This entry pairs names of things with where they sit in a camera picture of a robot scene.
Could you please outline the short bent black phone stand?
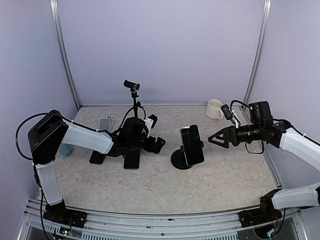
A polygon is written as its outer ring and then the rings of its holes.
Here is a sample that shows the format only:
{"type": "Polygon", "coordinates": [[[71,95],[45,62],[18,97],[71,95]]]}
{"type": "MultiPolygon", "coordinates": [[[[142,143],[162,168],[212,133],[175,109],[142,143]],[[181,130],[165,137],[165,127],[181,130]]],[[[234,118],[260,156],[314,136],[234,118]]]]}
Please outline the short bent black phone stand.
{"type": "Polygon", "coordinates": [[[170,157],[171,164],[179,170],[188,170],[194,165],[205,161],[203,153],[204,143],[181,145],[170,157]]]}

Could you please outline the purple phone black screen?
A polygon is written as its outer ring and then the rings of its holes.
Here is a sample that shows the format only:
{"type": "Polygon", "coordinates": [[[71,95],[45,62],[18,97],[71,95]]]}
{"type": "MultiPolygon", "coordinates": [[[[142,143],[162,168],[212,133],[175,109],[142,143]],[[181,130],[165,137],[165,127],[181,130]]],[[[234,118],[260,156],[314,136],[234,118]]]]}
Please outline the purple phone black screen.
{"type": "Polygon", "coordinates": [[[124,156],[123,168],[125,170],[137,170],[140,166],[140,150],[128,152],[124,156]]]}

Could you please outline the tall black phone stand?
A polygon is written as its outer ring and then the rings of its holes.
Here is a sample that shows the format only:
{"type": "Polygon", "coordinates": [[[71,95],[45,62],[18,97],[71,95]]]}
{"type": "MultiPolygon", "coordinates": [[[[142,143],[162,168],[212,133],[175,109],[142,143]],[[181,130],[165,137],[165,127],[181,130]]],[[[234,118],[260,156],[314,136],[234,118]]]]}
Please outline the tall black phone stand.
{"type": "Polygon", "coordinates": [[[138,118],[138,107],[139,107],[139,104],[137,102],[137,98],[139,97],[138,91],[140,90],[140,86],[141,85],[139,83],[134,83],[134,82],[128,81],[127,79],[124,81],[123,85],[126,88],[130,89],[131,97],[133,99],[133,106],[128,110],[128,112],[133,111],[134,117],[138,118]]]}

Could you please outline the grey folding phone stand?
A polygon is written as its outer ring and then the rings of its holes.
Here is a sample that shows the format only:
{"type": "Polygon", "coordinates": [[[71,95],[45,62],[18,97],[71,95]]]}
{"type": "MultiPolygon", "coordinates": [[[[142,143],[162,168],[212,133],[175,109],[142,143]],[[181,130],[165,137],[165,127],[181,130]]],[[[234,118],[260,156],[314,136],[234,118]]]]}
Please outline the grey folding phone stand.
{"type": "Polygon", "coordinates": [[[111,131],[115,123],[113,116],[106,116],[99,119],[98,129],[103,131],[111,131]]]}

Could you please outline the blue phone black screen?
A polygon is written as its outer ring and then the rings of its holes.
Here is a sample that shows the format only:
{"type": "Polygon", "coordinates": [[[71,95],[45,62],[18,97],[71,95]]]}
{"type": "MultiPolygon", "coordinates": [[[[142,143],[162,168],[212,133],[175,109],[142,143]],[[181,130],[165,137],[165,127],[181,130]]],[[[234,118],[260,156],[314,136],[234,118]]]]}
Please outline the blue phone black screen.
{"type": "Polygon", "coordinates": [[[94,165],[102,165],[105,160],[105,157],[105,154],[94,150],[89,159],[89,163],[94,165]]]}

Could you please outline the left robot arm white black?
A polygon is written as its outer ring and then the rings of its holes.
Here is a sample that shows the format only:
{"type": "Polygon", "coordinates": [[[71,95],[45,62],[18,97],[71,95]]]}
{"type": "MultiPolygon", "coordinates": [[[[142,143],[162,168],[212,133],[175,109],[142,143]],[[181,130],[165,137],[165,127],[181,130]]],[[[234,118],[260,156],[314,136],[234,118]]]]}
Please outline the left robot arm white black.
{"type": "Polygon", "coordinates": [[[41,120],[28,132],[35,178],[50,214],[63,223],[70,218],[70,211],[64,207],[64,200],[59,190],[54,161],[60,145],[72,145],[92,150],[97,156],[124,157],[125,169],[138,169],[140,151],[159,154],[166,141],[150,135],[158,118],[150,115],[140,119],[125,119],[121,127],[114,132],[98,130],[74,122],[58,110],[40,113],[41,120]]]}

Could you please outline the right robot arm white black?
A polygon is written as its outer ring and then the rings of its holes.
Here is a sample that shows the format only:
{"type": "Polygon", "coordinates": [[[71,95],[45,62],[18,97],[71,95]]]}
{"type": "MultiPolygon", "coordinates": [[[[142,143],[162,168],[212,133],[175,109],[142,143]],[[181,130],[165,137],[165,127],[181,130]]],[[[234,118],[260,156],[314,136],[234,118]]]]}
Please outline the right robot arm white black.
{"type": "MultiPolygon", "coordinates": [[[[289,152],[319,170],[319,142],[297,130],[288,120],[273,118],[267,101],[250,103],[246,107],[250,114],[250,124],[225,127],[211,135],[208,142],[227,149],[230,145],[236,147],[240,143],[260,141],[289,152]]],[[[261,207],[257,208],[255,216],[260,222],[266,222],[276,210],[319,205],[319,183],[292,189],[275,189],[261,197],[261,207]]]]}

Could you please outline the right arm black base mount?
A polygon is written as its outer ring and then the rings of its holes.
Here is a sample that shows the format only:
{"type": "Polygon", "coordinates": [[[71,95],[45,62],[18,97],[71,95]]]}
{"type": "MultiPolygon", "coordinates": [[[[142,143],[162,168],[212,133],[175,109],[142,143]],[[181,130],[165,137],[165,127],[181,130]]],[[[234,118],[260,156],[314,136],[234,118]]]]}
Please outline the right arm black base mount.
{"type": "Polygon", "coordinates": [[[281,189],[276,188],[259,198],[259,207],[250,210],[242,210],[238,213],[242,228],[283,219],[284,210],[275,209],[272,197],[281,189]]]}

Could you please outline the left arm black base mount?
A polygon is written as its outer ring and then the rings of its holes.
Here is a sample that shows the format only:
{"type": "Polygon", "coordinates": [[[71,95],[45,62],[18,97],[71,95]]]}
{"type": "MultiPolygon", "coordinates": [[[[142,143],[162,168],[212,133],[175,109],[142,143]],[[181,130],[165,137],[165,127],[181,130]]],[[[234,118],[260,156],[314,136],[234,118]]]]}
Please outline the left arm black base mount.
{"type": "Polygon", "coordinates": [[[43,218],[55,223],[83,229],[87,215],[84,211],[66,208],[65,201],[62,199],[58,204],[46,204],[43,218]]]}

